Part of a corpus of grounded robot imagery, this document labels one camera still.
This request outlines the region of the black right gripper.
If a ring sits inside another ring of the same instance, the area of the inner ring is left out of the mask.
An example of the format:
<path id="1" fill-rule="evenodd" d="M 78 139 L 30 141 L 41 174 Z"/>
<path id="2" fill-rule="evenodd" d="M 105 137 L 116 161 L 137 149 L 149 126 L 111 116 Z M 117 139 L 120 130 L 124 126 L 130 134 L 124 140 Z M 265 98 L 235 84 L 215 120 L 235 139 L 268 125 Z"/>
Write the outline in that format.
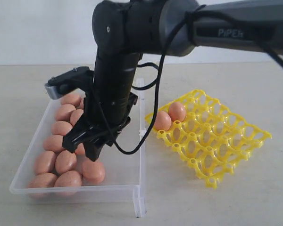
<path id="1" fill-rule="evenodd" d="M 74 153 L 83 143 L 85 156 L 97 161 L 105 141 L 114 141 L 130 122 L 130 111 L 138 96 L 132 92 L 118 95 L 106 90 L 101 96 L 95 90 L 85 92 L 84 113 L 70 132 L 63 136 L 62 147 Z"/>

